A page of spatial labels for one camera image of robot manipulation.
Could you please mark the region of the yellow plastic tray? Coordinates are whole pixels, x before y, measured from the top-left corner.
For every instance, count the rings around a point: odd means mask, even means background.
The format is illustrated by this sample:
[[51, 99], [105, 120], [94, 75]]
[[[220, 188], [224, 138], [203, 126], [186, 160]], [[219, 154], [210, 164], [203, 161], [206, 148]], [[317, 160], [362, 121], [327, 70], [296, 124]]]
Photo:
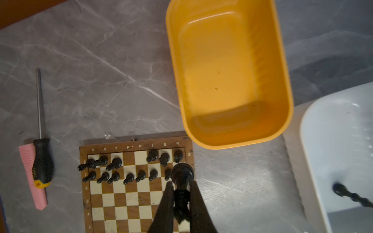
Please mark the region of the yellow plastic tray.
[[287, 129], [294, 102], [275, 1], [171, 1], [166, 26], [193, 142], [230, 149]]

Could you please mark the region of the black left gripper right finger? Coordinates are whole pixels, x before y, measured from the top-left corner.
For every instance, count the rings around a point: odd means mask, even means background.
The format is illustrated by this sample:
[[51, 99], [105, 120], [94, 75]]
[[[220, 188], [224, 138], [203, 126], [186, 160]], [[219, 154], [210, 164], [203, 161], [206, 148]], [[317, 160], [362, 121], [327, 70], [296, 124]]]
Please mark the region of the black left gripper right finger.
[[199, 190], [198, 184], [192, 181], [190, 191], [190, 232], [191, 233], [217, 233], [211, 220], [207, 207]]

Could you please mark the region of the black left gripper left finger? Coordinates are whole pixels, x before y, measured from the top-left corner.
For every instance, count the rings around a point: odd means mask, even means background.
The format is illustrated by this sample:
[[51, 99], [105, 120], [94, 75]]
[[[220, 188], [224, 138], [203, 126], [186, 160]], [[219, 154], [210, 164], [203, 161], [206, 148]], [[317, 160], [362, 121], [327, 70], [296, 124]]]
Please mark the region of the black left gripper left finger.
[[160, 205], [148, 233], [172, 233], [173, 232], [173, 204], [174, 188], [172, 182], [167, 182]]

